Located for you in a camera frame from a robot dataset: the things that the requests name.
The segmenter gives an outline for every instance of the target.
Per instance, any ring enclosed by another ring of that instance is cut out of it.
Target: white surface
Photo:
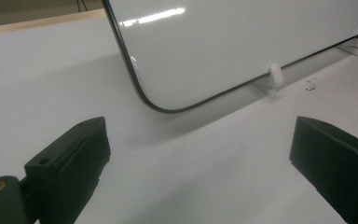
[[[168,110],[358,35],[352,0],[110,3],[145,95]]]
[[[0,35],[0,175],[105,116],[112,160],[77,224],[344,224],[288,160],[296,116],[358,137],[358,57],[343,58],[276,99],[249,86],[164,115],[136,96],[106,19]]]

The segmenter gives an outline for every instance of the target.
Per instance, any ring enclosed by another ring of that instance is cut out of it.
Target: white table
[[[296,116],[358,137],[358,57],[331,55],[275,99],[249,86],[165,115],[137,97],[106,18],[2,34],[0,175],[105,116],[112,160],[76,223],[344,223],[288,159]]]

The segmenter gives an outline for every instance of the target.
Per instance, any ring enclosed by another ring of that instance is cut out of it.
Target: black edge trim
[[[141,98],[141,100],[142,100],[146,105],[150,106],[150,107],[151,107],[152,109],[154,109],[154,110],[157,110],[158,112],[161,112],[161,113],[164,113],[164,114],[177,114],[177,113],[182,113],[182,112],[185,112],[185,111],[187,111],[187,110],[194,109],[194,108],[196,108],[196,107],[198,107],[198,106],[200,106],[200,105],[204,105],[204,104],[206,104],[206,103],[208,103],[208,102],[210,102],[210,101],[212,101],[212,100],[214,100],[214,99],[216,99],[216,98],[218,98],[218,97],[220,97],[220,96],[222,96],[222,95],[225,95],[225,94],[227,94],[227,93],[229,93],[229,92],[235,91],[235,90],[237,90],[237,89],[239,89],[239,88],[242,88],[242,87],[244,87],[244,86],[246,86],[246,85],[248,85],[248,84],[250,84],[250,83],[252,83],[252,82],[255,82],[256,80],[258,80],[258,79],[260,79],[260,78],[262,78],[262,77],[267,77],[267,76],[269,75],[269,73],[266,73],[266,74],[261,75],[260,77],[255,77],[255,78],[253,78],[253,79],[251,79],[251,80],[249,80],[249,81],[246,81],[246,82],[241,83],[241,84],[238,85],[238,86],[235,86],[235,87],[230,88],[230,89],[228,89],[228,90],[226,90],[226,91],[222,91],[222,92],[220,92],[220,93],[217,93],[216,95],[211,96],[211,97],[209,97],[209,98],[207,98],[207,99],[205,99],[205,100],[203,100],[203,101],[200,101],[200,102],[198,102],[198,103],[196,103],[196,104],[193,104],[193,105],[190,105],[190,106],[181,108],[181,109],[170,110],[170,109],[161,108],[161,107],[159,107],[159,106],[153,104],[153,103],[146,97],[144,91],[142,90],[141,84],[139,83],[138,78],[136,77],[135,70],[133,69],[133,66],[132,66],[132,63],[131,63],[130,54],[129,54],[128,51],[127,51],[127,47],[126,47],[126,44],[124,43],[123,36],[121,35],[121,32],[120,32],[120,30],[119,30],[119,26],[118,26],[118,23],[117,23],[115,14],[113,13],[113,9],[112,9],[112,7],[110,6],[110,2],[109,2],[109,0],[102,0],[102,1],[103,1],[103,7],[104,7],[104,9],[105,9],[107,18],[108,18],[108,20],[109,20],[109,23],[110,23],[110,25],[111,25],[111,27],[112,27],[112,30],[113,30],[113,33],[114,33],[114,35],[115,35],[116,41],[117,41],[117,43],[118,43],[118,48],[120,49],[121,56],[123,57],[123,60],[124,60],[124,62],[125,62],[125,64],[126,64],[127,71],[128,71],[129,74],[130,74],[132,85],[133,85],[134,88],[136,89],[136,92],[138,93],[138,96]],[[330,47],[327,47],[327,48],[325,48],[325,49],[321,49],[321,50],[319,50],[319,51],[316,51],[315,53],[312,53],[311,55],[308,55],[308,56],[306,56],[306,57],[303,57],[303,58],[301,58],[301,59],[299,59],[299,60],[296,60],[296,61],[294,61],[294,62],[292,62],[292,63],[286,64],[286,65],[282,66],[282,69],[287,68],[287,67],[289,67],[289,66],[291,66],[291,65],[293,65],[293,64],[295,64],[295,63],[300,63],[300,62],[302,62],[302,61],[305,61],[305,60],[307,60],[308,58],[311,58],[311,57],[313,57],[313,56],[315,56],[315,55],[317,55],[317,54],[319,54],[319,53],[322,53],[323,51],[326,51],[326,50],[328,50],[328,49],[332,49],[332,48],[334,48],[334,47],[336,47],[336,46],[338,46],[338,45],[340,45],[340,44],[342,44],[342,43],[344,43],[344,42],[347,42],[347,41],[349,41],[349,40],[351,40],[351,39],[354,39],[354,38],[358,38],[358,35],[353,36],[353,37],[350,37],[350,38],[348,38],[348,39],[345,39],[345,40],[343,40],[343,41],[341,41],[341,42],[339,42],[339,43],[337,43],[337,44],[335,44],[335,45],[333,45],[333,46],[330,46]]]

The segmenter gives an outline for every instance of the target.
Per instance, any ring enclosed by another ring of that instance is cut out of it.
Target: white panel
[[[358,35],[353,0],[109,2],[141,93],[167,110]]]

